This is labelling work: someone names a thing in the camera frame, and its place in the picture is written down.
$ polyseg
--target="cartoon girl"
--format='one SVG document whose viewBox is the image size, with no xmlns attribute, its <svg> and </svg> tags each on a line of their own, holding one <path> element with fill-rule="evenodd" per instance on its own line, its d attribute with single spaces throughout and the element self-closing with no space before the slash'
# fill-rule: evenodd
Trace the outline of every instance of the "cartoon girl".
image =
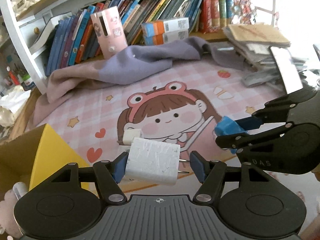
<svg viewBox="0 0 320 240">
<path fill-rule="evenodd" d="M 147 93 L 135 93 L 127 104 L 129 108 L 118 119 L 119 144 L 124 130 L 141 129 L 144 138 L 180 144 L 181 158 L 188 159 L 192 150 L 208 158 L 216 149 L 221 152 L 212 137 L 221 116 L 199 90 L 188 90 L 183 82 L 174 81 Z"/>
</svg>

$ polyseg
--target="pink plush toy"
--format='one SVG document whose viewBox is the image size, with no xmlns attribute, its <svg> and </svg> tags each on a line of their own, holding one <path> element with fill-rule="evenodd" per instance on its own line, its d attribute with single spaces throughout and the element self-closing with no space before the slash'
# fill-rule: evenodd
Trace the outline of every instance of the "pink plush toy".
<svg viewBox="0 0 320 240">
<path fill-rule="evenodd" d="M 0 227 L 14 238 L 22 236 L 13 216 L 14 206 L 17 201 L 17 197 L 12 189 L 4 195 L 4 200 L 0 201 Z"/>
</svg>

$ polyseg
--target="purple book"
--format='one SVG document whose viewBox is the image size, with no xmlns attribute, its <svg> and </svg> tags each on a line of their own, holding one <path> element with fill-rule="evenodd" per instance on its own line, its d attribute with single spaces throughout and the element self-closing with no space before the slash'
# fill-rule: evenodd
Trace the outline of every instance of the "purple book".
<svg viewBox="0 0 320 240">
<path fill-rule="evenodd" d="M 73 33 L 75 32 L 75 29 L 76 29 L 77 23 L 79 21 L 79 17 L 82 14 L 82 11 L 83 10 L 79 10 L 77 12 L 77 14 L 76 14 L 75 19 L 73 20 L 73 23 L 72 23 L 72 26 L 71 26 L 71 30 L 70 30 L 70 33 L 69 33 L 69 36 L 68 36 L 68 39 L 67 39 L 67 42 L 66 42 L 66 46 L 65 46 L 64 52 L 63 52 L 63 57 L 62 57 L 62 60 L 61 60 L 60 68 L 65 68 L 65 67 L 68 66 L 68 61 L 69 61 L 69 57 L 70 57 L 70 55 L 69 55 L 70 54 L 70 49 L 71 49 L 71 46 L 72 46 L 72 43 L 73 43 L 72 36 L 73 36 Z"/>
</svg>

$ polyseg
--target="brown hair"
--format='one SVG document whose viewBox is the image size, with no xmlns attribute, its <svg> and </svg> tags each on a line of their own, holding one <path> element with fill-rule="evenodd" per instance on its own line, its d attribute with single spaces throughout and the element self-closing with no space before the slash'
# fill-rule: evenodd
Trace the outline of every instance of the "brown hair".
<svg viewBox="0 0 320 240">
<path fill-rule="evenodd" d="M 163 88 L 156 89 L 156 87 L 154 87 L 153 89 L 154 89 L 153 91 L 147 92 L 146 95 L 149 95 L 156 91 L 164 90 L 165 88 L 163 87 Z M 204 93 L 195 89 L 190 89 L 190 90 L 186 89 L 185 91 L 193 95 L 196 99 L 200 99 L 205 102 L 205 104 L 207 105 L 207 109 L 203 113 L 203 117 L 205 120 L 207 120 L 210 116 L 213 116 L 216 119 L 216 122 L 219 122 L 221 120 L 221 116 L 216 112 L 211 102 L 204 95 Z M 193 102 L 191 99 L 186 98 L 182 95 L 169 94 L 169 95 L 160 95 L 160 96 L 154 97 L 146 101 L 139 107 L 138 111 L 134 115 L 133 123 L 139 123 L 145 117 L 150 117 L 163 112 L 168 112 L 170 110 L 174 110 L 174 109 L 186 106 L 188 104 L 195 105 L 196 103 Z M 129 122 L 129 115 L 131 110 L 132 110 L 131 107 L 123 110 L 118 118 L 117 132 L 118 132 L 119 144 L 122 144 L 124 126 Z"/>
</svg>

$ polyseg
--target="yellow box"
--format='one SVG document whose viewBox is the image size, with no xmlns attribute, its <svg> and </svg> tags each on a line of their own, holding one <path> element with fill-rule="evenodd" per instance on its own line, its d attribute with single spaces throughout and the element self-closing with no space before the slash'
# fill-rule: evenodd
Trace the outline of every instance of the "yellow box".
<svg viewBox="0 0 320 240">
<path fill-rule="evenodd" d="M 48 124 L 0 145 L 0 200 L 16 182 L 26 183 L 31 190 L 70 162 L 89 166 Z"/>
</svg>

